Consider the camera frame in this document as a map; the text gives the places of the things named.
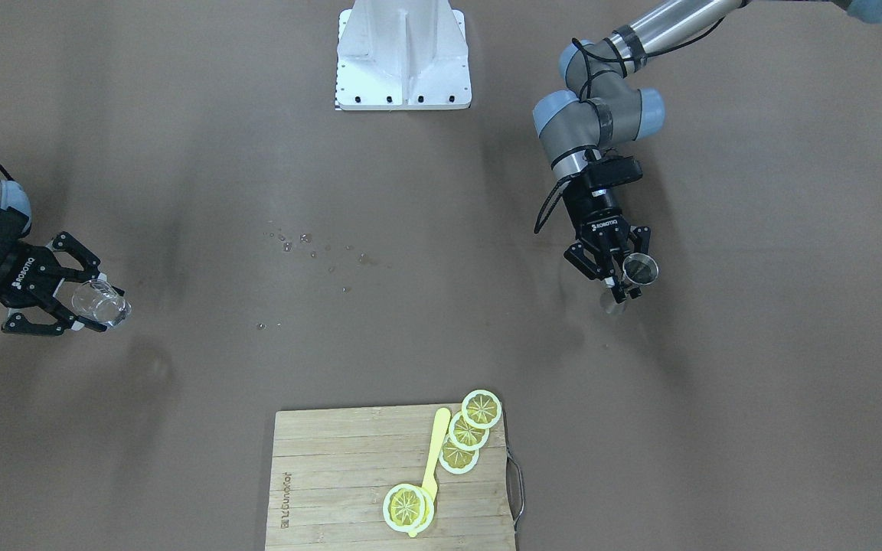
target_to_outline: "lemon slice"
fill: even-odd
[[[420,497],[424,501],[424,518],[413,530],[407,531],[407,536],[410,537],[417,537],[417,534],[427,530],[427,527],[431,526],[431,522],[434,521],[434,499],[431,499],[431,496],[427,495],[427,492],[425,492],[420,486],[414,487],[417,489],[417,493],[420,493]]]
[[[417,486],[397,484],[383,498],[383,520],[391,529],[409,533],[423,523],[427,501],[430,499]]]
[[[473,390],[462,400],[462,415],[476,429],[492,429],[501,418],[501,402],[487,390]]]
[[[445,471],[451,474],[465,474],[471,471],[476,463],[479,463],[479,450],[466,452],[455,446],[450,437],[446,437],[444,444],[441,445],[441,455],[438,456],[438,462]]]
[[[456,447],[473,452],[485,445],[489,439],[489,429],[477,429],[469,425],[462,412],[457,412],[448,425],[448,437]]]

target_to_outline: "glass cup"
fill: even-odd
[[[132,305],[129,301],[119,295],[111,283],[103,282],[101,279],[91,279],[89,282],[81,283],[73,292],[70,306],[78,316],[108,325],[109,328],[125,321],[129,314],[132,314]]]

